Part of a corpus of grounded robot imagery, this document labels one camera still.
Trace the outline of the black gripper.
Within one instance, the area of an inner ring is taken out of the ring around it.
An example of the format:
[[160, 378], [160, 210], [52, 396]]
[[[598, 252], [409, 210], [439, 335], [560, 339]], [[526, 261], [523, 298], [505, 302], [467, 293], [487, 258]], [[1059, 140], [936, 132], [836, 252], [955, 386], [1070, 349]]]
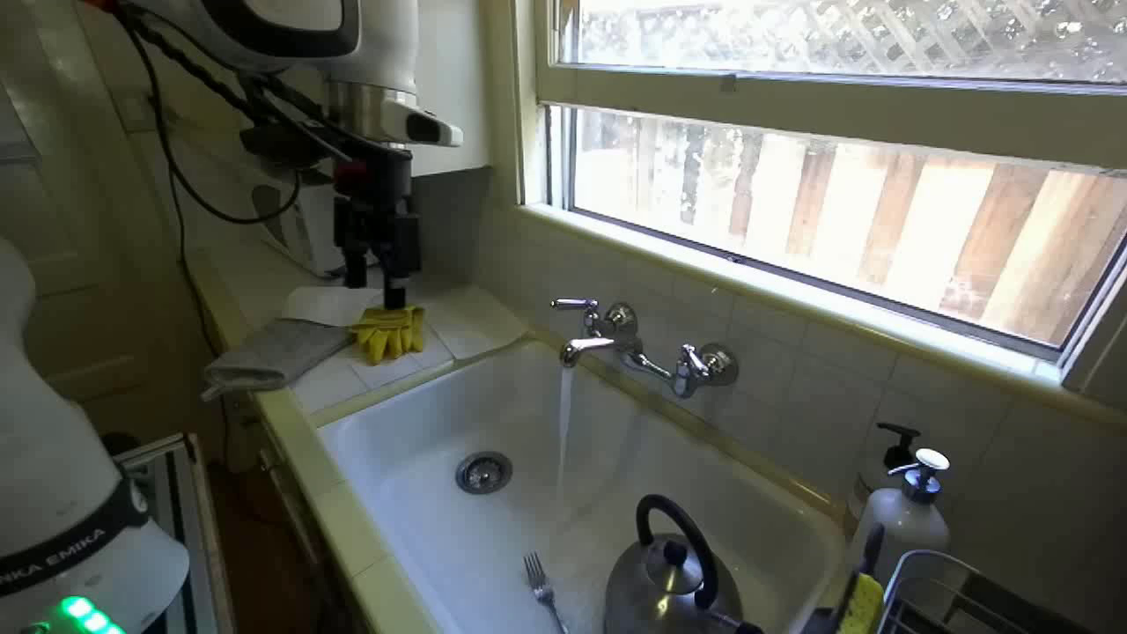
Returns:
[[423, 266], [409, 152], [365, 146], [335, 164], [335, 245], [347, 258], [347, 288], [365, 288], [365, 258], [376, 258], [384, 310], [405, 310], [405, 274]]

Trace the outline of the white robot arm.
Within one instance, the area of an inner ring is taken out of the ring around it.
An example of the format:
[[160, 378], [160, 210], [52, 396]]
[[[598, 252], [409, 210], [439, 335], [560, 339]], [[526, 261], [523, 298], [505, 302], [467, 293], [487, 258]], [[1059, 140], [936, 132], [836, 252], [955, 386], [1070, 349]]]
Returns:
[[[412, 152], [463, 129], [416, 88], [420, 0], [87, 0], [152, 44], [172, 35], [260, 84], [250, 119], [330, 153], [347, 281], [409, 313], [423, 266]], [[33, 265], [0, 244], [0, 628], [140, 634], [179, 596], [190, 548], [148, 510], [93, 420], [27, 359]]]

